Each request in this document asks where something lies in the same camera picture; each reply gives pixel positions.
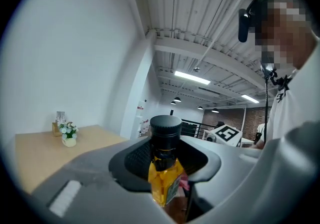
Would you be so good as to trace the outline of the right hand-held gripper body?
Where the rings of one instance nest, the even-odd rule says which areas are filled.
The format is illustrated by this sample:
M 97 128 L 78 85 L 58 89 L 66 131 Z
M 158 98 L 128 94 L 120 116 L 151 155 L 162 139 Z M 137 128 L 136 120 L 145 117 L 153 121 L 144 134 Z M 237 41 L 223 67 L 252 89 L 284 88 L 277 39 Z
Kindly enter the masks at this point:
M 225 124 L 209 131 L 206 140 L 232 147 L 240 147 L 242 131 Z

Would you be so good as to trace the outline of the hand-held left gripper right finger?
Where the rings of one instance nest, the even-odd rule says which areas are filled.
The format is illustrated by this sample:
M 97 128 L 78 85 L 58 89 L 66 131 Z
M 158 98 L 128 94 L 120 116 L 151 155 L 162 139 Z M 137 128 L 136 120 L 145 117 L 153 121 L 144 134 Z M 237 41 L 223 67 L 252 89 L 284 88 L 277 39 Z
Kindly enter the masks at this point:
M 184 136 L 189 224 L 307 224 L 320 219 L 320 124 L 306 122 L 263 150 Z

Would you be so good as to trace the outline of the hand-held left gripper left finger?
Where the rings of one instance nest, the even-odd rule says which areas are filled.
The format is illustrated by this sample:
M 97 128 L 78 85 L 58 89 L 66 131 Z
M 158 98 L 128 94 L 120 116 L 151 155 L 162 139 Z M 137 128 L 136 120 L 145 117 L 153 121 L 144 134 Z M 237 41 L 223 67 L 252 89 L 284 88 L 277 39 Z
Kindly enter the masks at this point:
M 148 139 L 85 152 L 38 185 L 32 196 L 55 223 L 171 224 L 152 198 L 150 162 Z

